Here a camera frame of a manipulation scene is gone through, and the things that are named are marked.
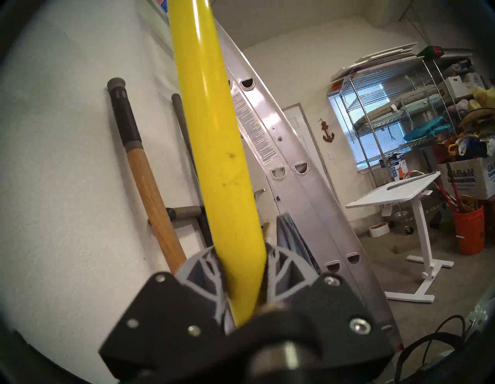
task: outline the cardboard box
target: cardboard box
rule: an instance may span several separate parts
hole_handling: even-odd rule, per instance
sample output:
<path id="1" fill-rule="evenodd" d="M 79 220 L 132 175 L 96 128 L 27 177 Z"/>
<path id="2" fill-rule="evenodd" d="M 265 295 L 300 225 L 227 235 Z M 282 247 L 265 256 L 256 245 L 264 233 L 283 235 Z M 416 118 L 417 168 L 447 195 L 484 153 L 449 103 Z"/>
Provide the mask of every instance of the cardboard box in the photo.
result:
<path id="1" fill-rule="evenodd" d="M 486 200 L 495 195 L 495 155 L 450 163 L 459 195 L 469 195 Z M 442 184 L 445 190 L 454 195 L 454 190 L 447 177 L 447 166 L 439 165 Z"/>
<path id="2" fill-rule="evenodd" d="M 469 92 L 466 85 L 462 82 L 460 76 L 448 77 L 438 86 L 440 96 L 445 102 L 452 100 L 448 94 L 447 88 L 454 99 L 466 97 L 473 93 Z"/>
<path id="3" fill-rule="evenodd" d="M 405 164 L 404 154 L 390 156 L 387 160 L 390 164 L 390 168 L 392 169 L 394 181 L 402 180 L 407 173 L 407 165 Z M 385 168 L 385 164 L 382 159 L 380 159 L 380 166 Z"/>

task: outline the yellow pole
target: yellow pole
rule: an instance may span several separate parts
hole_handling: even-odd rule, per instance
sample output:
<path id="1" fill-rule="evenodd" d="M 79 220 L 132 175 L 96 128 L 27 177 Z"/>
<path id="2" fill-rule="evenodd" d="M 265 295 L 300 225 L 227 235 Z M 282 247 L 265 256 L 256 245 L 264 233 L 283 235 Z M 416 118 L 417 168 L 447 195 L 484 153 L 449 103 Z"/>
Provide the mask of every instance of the yellow pole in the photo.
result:
<path id="1" fill-rule="evenodd" d="M 168 2 L 199 184 L 236 325 L 256 307 L 266 250 L 208 0 Z"/>

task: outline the door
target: door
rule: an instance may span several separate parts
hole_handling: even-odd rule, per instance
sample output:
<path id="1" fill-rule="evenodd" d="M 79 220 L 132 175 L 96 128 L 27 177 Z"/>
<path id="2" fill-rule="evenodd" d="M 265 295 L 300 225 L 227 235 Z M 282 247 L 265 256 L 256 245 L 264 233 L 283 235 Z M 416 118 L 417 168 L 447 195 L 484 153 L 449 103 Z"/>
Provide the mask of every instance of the door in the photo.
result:
<path id="1" fill-rule="evenodd" d="M 298 103 L 285 108 L 283 112 L 287 117 L 287 120 L 289 120 L 289 123 L 291 123 L 293 130 L 296 131 L 298 138 L 301 140 L 302 146 L 306 149 L 306 152 L 308 152 L 309 157 L 313 160 L 316 168 L 323 176 L 327 186 L 336 197 L 330 178 L 327 174 L 325 166 L 323 165 L 323 159 L 321 158 L 320 152 L 315 145 L 313 135 L 309 129 L 304 112 L 302 111 L 301 104 Z"/>

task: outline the ladder rail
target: ladder rail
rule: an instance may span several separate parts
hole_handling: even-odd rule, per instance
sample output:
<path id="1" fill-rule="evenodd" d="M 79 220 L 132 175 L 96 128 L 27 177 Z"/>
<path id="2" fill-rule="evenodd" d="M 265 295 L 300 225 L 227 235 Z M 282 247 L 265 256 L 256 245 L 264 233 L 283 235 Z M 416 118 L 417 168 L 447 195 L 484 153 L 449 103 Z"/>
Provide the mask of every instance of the ladder rail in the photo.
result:
<path id="1" fill-rule="evenodd" d="M 402 341 L 385 293 L 341 206 L 246 57 L 218 23 L 216 27 L 241 134 L 320 269 L 338 262 L 337 273 L 398 348 Z M 301 163 L 307 164 L 305 172 L 296 170 Z M 281 167 L 285 176 L 277 179 L 273 172 Z"/>

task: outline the wooden handle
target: wooden handle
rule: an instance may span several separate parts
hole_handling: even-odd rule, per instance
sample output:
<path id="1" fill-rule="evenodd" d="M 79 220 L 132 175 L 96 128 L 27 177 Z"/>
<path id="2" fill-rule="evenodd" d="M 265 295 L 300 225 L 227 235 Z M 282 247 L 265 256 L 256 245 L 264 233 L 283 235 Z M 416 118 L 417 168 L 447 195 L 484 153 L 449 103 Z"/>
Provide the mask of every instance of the wooden handle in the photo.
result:
<path id="1" fill-rule="evenodd" d="M 175 274 L 186 261 L 186 255 L 161 199 L 144 149 L 134 148 L 128 151 L 127 160 L 155 237 L 165 256 L 170 272 Z"/>
<path id="2" fill-rule="evenodd" d="M 182 263 L 186 261 L 186 255 L 182 250 L 149 167 L 125 88 L 125 81 L 120 77 L 114 77 L 109 80 L 106 87 L 112 101 L 120 138 L 127 152 L 127 160 L 131 166 L 132 175 L 148 214 L 153 233 L 160 244 L 170 271 L 175 274 Z"/>

